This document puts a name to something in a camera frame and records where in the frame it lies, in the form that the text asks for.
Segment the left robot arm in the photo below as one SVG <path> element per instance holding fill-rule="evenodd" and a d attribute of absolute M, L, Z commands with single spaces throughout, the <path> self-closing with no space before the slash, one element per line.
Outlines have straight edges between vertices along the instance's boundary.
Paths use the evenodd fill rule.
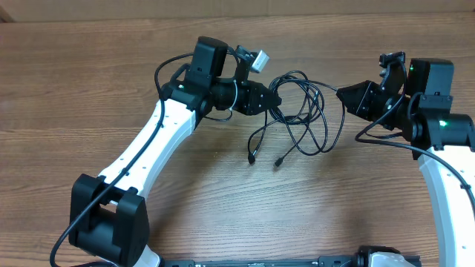
<path fill-rule="evenodd" d="M 281 98 L 248 79 L 269 56 L 201 36 L 185 63 L 165 84 L 159 100 L 132 143 L 97 177 L 82 174 L 71 190 L 70 225 L 62 235 L 96 256 L 94 266 L 159 266 L 148 247 L 146 200 L 169 158 L 212 109 L 246 116 L 279 106 Z"/>

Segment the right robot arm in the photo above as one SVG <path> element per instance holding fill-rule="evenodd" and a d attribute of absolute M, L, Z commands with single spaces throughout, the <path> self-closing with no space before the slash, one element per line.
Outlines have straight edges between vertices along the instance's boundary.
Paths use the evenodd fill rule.
<path fill-rule="evenodd" d="M 439 265 L 473 266 L 474 121 L 451 113 L 452 61 L 405 60 L 403 51 L 380 55 L 380 83 L 339 88 L 336 96 L 369 122 L 356 141 L 412 152 L 430 195 Z"/>

